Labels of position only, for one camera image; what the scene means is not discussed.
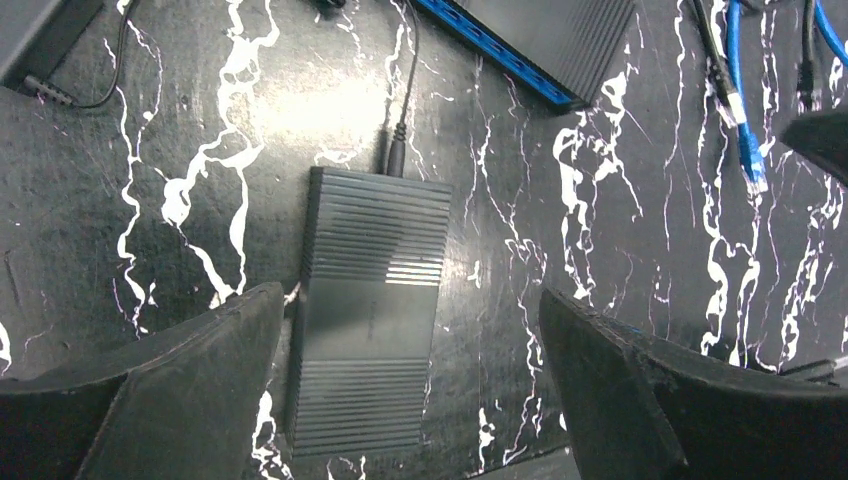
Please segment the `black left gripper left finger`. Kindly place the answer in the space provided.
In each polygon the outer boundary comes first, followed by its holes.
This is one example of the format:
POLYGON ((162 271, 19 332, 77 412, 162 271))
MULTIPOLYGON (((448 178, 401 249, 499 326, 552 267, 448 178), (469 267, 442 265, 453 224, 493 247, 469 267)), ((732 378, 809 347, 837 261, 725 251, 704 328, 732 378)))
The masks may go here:
POLYGON ((5 479, 237 479, 284 323, 280 284, 1 384, 5 479))

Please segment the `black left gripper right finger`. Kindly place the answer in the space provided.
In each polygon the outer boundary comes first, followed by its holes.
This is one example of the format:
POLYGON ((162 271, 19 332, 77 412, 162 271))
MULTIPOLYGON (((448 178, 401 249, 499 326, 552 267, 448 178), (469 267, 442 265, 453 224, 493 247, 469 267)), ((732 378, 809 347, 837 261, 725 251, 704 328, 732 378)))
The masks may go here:
POLYGON ((545 289, 546 361, 584 479, 843 479, 847 360, 733 366, 545 289))

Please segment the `grey ribbed network switch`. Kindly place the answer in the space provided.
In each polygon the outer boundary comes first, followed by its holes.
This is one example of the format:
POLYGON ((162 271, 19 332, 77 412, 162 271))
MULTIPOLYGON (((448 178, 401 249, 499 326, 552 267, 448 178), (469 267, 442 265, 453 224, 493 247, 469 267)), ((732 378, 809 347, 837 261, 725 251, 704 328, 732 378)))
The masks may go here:
POLYGON ((418 444, 450 186, 310 171, 284 430, 296 458, 418 444))

